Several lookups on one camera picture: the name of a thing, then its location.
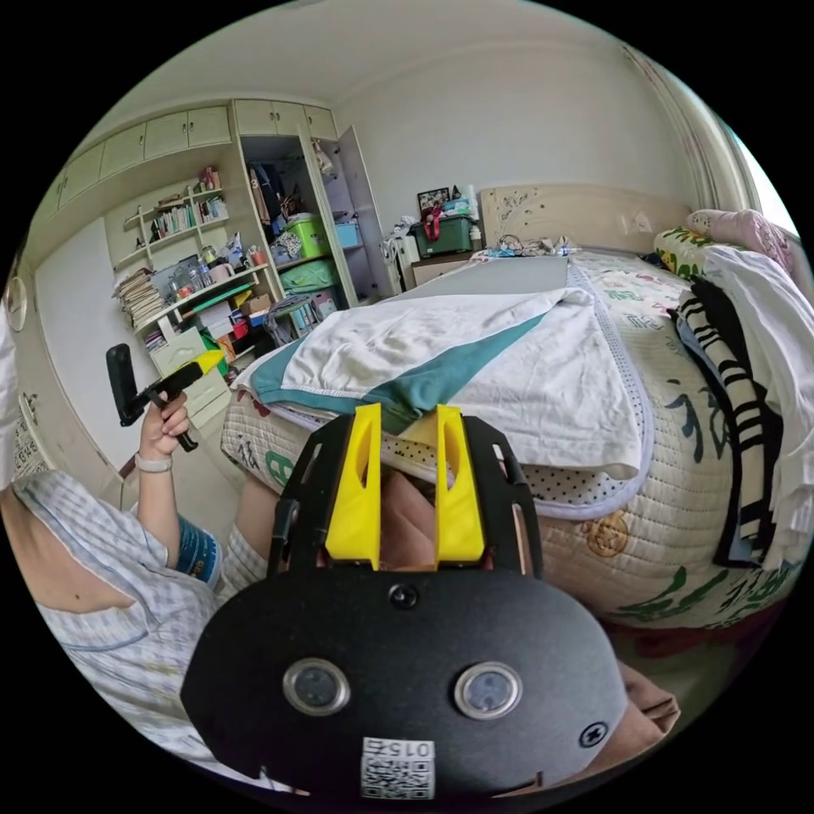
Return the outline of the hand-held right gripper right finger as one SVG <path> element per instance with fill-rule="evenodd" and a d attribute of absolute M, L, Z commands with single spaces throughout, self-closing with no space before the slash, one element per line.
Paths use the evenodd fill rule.
<path fill-rule="evenodd" d="M 440 404 L 436 418 L 435 565 L 478 566 L 486 540 L 464 416 Z"/>

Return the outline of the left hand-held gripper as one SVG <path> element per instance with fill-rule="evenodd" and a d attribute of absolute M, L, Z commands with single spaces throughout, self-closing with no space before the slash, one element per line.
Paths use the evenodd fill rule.
<path fill-rule="evenodd" d="M 168 403 L 177 399 L 181 393 L 193 383 L 208 375 L 212 370 L 217 371 L 218 365 L 225 360 L 223 352 L 219 349 L 207 350 L 189 360 L 177 371 L 169 376 L 139 389 L 130 370 L 130 425 L 146 411 L 150 404 L 159 410 L 164 410 Z"/>

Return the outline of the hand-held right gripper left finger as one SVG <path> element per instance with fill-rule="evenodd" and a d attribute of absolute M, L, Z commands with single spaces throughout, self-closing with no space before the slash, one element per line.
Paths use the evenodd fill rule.
<path fill-rule="evenodd" d="M 380 569 L 381 442 L 379 404 L 356 408 L 339 470 L 336 498 L 325 548 L 339 563 Z"/>

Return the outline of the person's left hand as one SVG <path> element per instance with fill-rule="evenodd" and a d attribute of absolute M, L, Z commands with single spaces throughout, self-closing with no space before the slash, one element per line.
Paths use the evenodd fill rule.
<path fill-rule="evenodd" d="M 159 407 L 151 403 L 143 417 L 138 455 L 142 460 L 168 460 L 179 446 L 179 437 L 189 428 L 187 396 L 184 393 Z"/>

